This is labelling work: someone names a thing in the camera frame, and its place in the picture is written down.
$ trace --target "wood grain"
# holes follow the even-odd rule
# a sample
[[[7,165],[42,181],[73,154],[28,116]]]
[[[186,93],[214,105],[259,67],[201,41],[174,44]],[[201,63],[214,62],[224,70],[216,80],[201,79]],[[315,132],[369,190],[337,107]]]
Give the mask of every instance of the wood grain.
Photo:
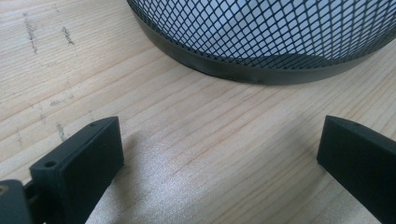
[[[0,178],[120,117],[125,167],[88,223],[377,223],[316,162],[326,115],[396,139],[396,42],[326,80],[257,86],[156,49],[123,0],[0,1]]]

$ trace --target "light wood tabletop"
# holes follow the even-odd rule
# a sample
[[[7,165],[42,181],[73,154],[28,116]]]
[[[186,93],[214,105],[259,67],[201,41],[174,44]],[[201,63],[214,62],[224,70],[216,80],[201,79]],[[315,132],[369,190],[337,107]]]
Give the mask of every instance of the light wood tabletop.
[[[316,156],[326,115],[396,139],[395,52],[250,85],[166,56],[125,0],[1,0],[0,179],[118,116],[125,166],[88,223],[377,223]]]

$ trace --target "diamond mesh pattern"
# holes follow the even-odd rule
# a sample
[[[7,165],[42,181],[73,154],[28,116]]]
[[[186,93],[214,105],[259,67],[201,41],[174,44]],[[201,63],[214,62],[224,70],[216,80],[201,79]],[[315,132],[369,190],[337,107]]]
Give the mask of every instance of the diamond mesh pattern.
[[[370,54],[396,36],[396,0],[128,0],[172,43],[226,63],[309,69]]]

